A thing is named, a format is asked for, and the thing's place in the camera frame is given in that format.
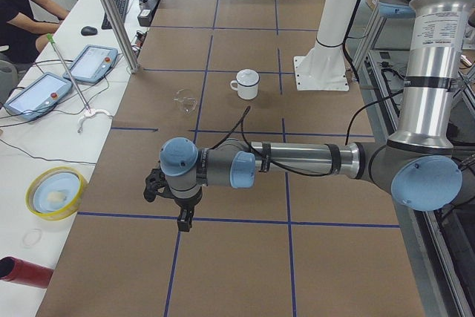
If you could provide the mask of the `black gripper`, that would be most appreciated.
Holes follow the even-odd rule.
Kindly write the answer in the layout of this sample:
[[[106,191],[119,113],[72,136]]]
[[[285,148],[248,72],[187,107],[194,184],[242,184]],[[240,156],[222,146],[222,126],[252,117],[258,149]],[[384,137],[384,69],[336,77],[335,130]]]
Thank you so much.
[[[191,230],[195,206],[200,201],[201,195],[194,195],[189,198],[176,197],[174,199],[174,202],[180,207],[180,213],[177,218],[177,227],[180,232],[189,232]]]

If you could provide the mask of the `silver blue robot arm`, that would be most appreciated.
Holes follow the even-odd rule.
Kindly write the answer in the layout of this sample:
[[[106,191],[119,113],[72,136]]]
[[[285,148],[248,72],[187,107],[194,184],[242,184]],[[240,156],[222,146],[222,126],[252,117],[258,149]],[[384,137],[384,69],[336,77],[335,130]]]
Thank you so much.
[[[446,132],[474,0],[380,3],[409,7],[415,16],[399,122],[385,143],[250,143],[225,137],[211,148],[198,148],[176,137],[161,148],[160,164],[146,181],[145,198],[174,200],[180,207],[178,229],[187,232],[203,187],[249,188],[258,172],[276,168],[310,177],[343,174],[366,180],[401,205],[422,212],[440,209],[470,188],[452,160]]]

